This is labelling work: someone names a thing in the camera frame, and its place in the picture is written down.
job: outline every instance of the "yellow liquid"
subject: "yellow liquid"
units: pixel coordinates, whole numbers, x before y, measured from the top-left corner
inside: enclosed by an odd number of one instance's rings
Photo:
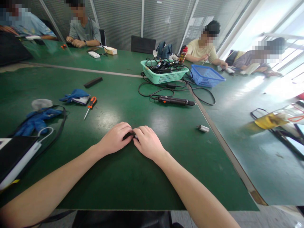
[[[272,129],[289,123],[288,121],[281,119],[279,116],[276,116],[273,113],[262,116],[256,119],[254,122],[256,125],[263,129]]]

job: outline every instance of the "man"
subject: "man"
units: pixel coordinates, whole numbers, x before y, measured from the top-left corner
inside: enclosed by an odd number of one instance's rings
[[[56,35],[34,14],[21,5],[4,1],[0,9],[0,31],[19,36],[40,36],[44,40],[57,40]]]
[[[66,0],[66,3],[77,17],[77,20],[70,23],[70,34],[66,41],[72,42],[77,48],[101,45],[99,28],[95,21],[86,15],[85,5],[81,3],[81,0]]]
[[[285,43],[286,41],[282,37],[267,41],[265,46],[257,46],[257,50],[247,51],[236,59],[232,66],[246,70],[252,63],[260,63],[260,66],[254,72],[262,72],[267,76],[281,75],[278,72],[272,71],[266,62],[270,57],[279,58],[279,55],[284,52]]]
[[[209,61],[214,65],[220,65],[222,68],[227,68],[228,64],[220,60],[212,45],[212,41],[220,32],[220,25],[217,21],[211,21],[203,29],[202,35],[198,40],[191,41],[188,47],[186,60],[190,62]]]
[[[123,140],[129,132],[134,132],[138,140],[133,136]],[[100,142],[3,206],[1,220],[7,227],[26,227],[42,221],[99,159],[121,150],[132,138],[139,152],[163,170],[198,227],[240,228],[215,196],[163,148],[151,128],[141,126],[132,130],[125,122],[115,125]],[[92,227],[105,227],[98,224]]]

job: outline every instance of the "orange screwdriver handle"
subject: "orange screwdriver handle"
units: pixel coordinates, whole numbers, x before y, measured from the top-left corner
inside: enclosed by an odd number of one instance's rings
[[[93,108],[93,105],[96,101],[97,101],[96,97],[92,97],[88,105],[88,108]]]

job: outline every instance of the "backpack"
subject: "backpack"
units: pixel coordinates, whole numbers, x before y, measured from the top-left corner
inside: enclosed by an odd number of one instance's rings
[[[157,51],[157,57],[160,59],[169,58],[170,55],[173,54],[172,52],[172,44],[169,44],[167,46],[166,42],[160,42],[156,51]]]

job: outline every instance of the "basket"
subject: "basket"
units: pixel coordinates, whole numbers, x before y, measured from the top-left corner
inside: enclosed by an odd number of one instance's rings
[[[214,87],[226,81],[218,72],[208,66],[191,65],[193,80],[198,86]]]
[[[143,72],[150,79],[151,82],[154,84],[160,84],[170,81],[180,80],[186,72],[189,71],[188,68],[181,69],[180,71],[173,71],[172,73],[164,73],[164,74],[156,74],[153,73],[148,67],[156,66],[159,60],[143,60],[140,62],[142,65]]]

